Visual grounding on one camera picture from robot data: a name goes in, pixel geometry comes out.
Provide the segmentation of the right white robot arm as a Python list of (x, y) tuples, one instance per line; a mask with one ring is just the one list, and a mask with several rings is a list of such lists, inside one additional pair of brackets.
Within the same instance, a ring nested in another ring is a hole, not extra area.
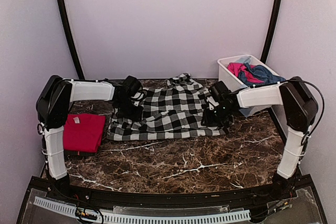
[(284, 153), (277, 168), (277, 175), (291, 178), (305, 155), (308, 140), (320, 123), (316, 116), (322, 116), (324, 108), (309, 90), (314, 84), (293, 77), (289, 80), (263, 86), (240, 88), (231, 91), (219, 81), (211, 86), (206, 98), (207, 107), (203, 111), (201, 124), (218, 127), (225, 132), (233, 123), (233, 114), (240, 109), (257, 106), (280, 105), (283, 107), (288, 127)]

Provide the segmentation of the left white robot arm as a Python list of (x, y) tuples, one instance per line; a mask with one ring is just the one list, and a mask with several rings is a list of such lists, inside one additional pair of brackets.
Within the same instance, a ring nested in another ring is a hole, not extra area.
[(64, 159), (63, 132), (69, 106), (75, 101), (108, 101), (124, 118), (139, 121), (143, 107), (134, 104), (142, 90), (140, 81), (128, 76), (122, 82), (113, 80), (75, 80), (52, 75), (37, 102), (39, 133), (46, 145), (48, 172), (52, 179), (68, 175)]

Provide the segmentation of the black white plaid shirt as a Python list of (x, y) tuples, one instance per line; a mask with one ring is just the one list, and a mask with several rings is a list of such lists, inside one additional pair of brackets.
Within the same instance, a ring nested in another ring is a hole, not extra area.
[(146, 88), (139, 102), (143, 107), (138, 122), (115, 112), (110, 118), (107, 139), (111, 141), (149, 141), (228, 134), (218, 121), (213, 126), (202, 123), (209, 107), (209, 89), (188, 73), (167, 80), (166, 88)]

